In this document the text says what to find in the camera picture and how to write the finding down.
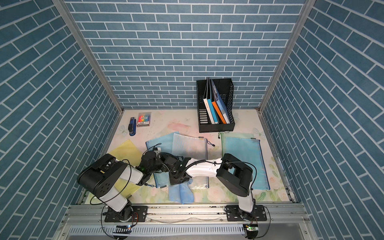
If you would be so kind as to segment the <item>light blue cleaning cloth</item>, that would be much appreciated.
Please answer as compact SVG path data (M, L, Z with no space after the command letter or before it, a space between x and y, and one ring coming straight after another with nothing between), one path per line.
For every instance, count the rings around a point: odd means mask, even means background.
M187 182L169 186L169 200L181 204L191 204L195 201L194 194L189 185L193 182L190 179Z

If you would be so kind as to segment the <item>clear grey document bag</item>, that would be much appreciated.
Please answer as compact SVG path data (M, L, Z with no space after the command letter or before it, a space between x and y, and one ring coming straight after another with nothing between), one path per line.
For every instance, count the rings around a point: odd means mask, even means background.
M205 138L195 138L175 133L172 147L172 154L175 156L190 157L196 160L206 160L208 157ZM208 177L194 177L189 185L191 190L208 189L209 186Z

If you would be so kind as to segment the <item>green mesh document bag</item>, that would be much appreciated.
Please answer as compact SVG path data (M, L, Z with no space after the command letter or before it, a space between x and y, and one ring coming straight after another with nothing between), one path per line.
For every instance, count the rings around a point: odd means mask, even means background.
M256 137L253 134L234 133L234 132L222 132L222 133L219 133L219 137L222 141L223 146L225 145L227 138L256 139Z

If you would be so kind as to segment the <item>light blue document bag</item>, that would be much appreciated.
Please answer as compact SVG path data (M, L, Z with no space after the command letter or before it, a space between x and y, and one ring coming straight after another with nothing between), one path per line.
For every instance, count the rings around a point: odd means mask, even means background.
M271 189L260 140L227 138L225 145L222 145L222 147L224 154L233 155L240 161L248 163L248 166L254 170L253 178L256 178L252 185L254 190Z

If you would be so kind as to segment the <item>blue mesh document bag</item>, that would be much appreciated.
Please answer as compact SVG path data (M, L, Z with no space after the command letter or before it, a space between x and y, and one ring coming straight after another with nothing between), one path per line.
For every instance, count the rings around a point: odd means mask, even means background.
M160 148L160 152L172 153L173 150L173 141L174 135L179 132L174 132L153 140L146 142L147 149L154 150L155 148ZM165 188L170 185L169 174L168 173L154 173L156 188Z

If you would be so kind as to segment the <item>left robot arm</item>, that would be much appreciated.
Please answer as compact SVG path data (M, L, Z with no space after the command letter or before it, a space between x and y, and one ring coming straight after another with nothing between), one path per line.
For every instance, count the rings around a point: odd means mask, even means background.
M128 160L119 161L116 157L105 154L78 176L77 182L91 192L102 203L119 213L129 203L115 183L121 179L137 186L142 186L154 173L159 173L164 166L157 159L154 151L146 152L138 166L134 167Z

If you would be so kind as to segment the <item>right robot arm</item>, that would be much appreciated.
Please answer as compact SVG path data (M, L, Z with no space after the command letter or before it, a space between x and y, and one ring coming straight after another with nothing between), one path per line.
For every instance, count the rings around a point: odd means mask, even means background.
M238 197L239 212L244 218L255 216L252 186L257 169L254 165L242 162L231 154L224 154L215 160L197 160L160 153L158 159L165 166L165 172L169 173L171 185L182 184L195 177L216 178Z

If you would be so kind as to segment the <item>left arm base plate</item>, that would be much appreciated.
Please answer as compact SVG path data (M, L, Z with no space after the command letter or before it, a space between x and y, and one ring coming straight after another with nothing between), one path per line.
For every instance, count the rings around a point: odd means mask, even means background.
M132 222L140 223L145 222L148 213L148 206L130 206L127 205L120 212L115 212L112 209L108 209L103 213L106 223L126 223Z

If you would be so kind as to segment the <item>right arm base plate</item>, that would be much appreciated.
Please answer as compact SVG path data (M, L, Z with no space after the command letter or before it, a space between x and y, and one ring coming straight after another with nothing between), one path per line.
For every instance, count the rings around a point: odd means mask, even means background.
M248 213L239 208L238 205L227 205L224 208L227 214L228 222L238 221L261 221L267 220L265 207L262 205L254 205L254 209Z

